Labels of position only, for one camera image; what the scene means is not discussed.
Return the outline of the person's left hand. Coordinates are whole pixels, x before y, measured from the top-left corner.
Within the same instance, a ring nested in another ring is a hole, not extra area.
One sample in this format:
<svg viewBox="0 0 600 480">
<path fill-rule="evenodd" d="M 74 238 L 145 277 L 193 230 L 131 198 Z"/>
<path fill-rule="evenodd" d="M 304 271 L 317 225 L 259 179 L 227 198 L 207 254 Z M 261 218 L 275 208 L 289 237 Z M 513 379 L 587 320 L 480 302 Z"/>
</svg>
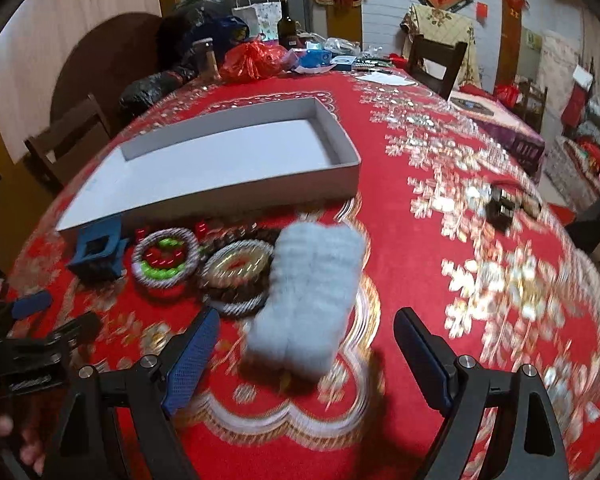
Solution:
<svg viewBox="0 0 600 480">
<path fill-rule="evenodd" d="M 0 442 L 9 448 L 19 445 L 17 455 L 24 466 L 30 467 L 37 476 L 43 473 L 46 454 L 38 428 L 33 422 L 17 427 L 9 414 L 0 414 Z"/>
</svg>

